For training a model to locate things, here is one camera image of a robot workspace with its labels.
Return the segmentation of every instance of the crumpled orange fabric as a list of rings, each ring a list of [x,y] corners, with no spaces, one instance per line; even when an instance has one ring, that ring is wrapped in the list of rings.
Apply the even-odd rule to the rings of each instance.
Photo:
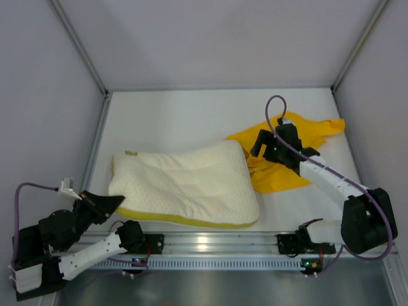
[[[277,125],[279,117],[280,115],[270,119],[273,127]],[[326,140],[323,138],[324,136],[339,134],[346,128],[343,119],[316,122],[304,119],[298,114],[291,112],[286,112],[285,118],[291,120],[297,127],[298,136],[302,141],[303,147],[312,147],[316,150],[326,143]],[[249,154],[261,129],[270,130],[266,121],[227,137],[227,139],[236,140],[241,144],[247,158],[253,188],[259,193],[275,193],[277,191],[311,185],[308,180],[299,177],[284,165],[266,161],[262,157],[265,151],[264,147],[259,157]]]

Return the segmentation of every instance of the white cloth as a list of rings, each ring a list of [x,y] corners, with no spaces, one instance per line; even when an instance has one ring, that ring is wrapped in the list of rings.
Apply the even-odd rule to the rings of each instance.
[[[195,225],[180,222],[175,215],[225,228],[225,224],[250,226],[259,217],[245,156],[234,140],[183,154],[121,152],[113,157],[113,172],[109,195],[126,197],[118,212],[130,219],[139,218],[120,208],[168,215],[162,221]]]

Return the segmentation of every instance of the white wall panel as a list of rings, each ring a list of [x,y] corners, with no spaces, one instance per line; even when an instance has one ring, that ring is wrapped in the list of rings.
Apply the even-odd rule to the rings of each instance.
[[[111,89],[330,86],[379,0],[61,0]]]
[[[394,0],[346,76],[338,99],[363,178],[391,196],[408,271],[408,1]]]
[[[0,304],[16,305],[7,269],[15,188],[57,186],[65,175],[78,187],[102,96],[46,1],[0,1],[0,16]],[[27,187],[20,227],[60,208],[70,204]]]

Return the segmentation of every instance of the white table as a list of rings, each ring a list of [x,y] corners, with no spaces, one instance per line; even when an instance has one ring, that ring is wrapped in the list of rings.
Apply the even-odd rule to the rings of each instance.
[[[265,103],[274,94],[284,96],[288,110],[306,119],[339,117],[329,89],[115,92],[89,191],[107,193],[114,153],[123,150],[182,152],[206,146],[264,121]],[[281,111],[278,99],[271,103],[271,117]],[[322,156],[334,168],[357,180],[345,134],[326,140],[319,149]],[[259,221],[239,231],[293,231],[314,218],[341,219],[340,209],[315,186],[258,194],[258,201]],[[107,230],[120,219],[114,215],[91,230]],[[225,231],[167,222],[141,222],[141,225],[144,231]]]

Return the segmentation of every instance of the yellow trim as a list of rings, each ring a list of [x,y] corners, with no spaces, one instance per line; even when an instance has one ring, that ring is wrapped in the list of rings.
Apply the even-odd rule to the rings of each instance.
[[[190,226],[200,226],[205,228],[248,228],[249,226],[254,225],[258,220],[255,220],[251,223],[245,224],[231,224],[231,223],[212,223],[207,221],[200,221],[194,219],[187,219],[180,215],[170,215],[170,214],[151,214],[148,212],[135,212],[127,208],[119,207],[116,212],[128,219],[133,219],[137,221],[164,221],[172,222],[183,225]]]

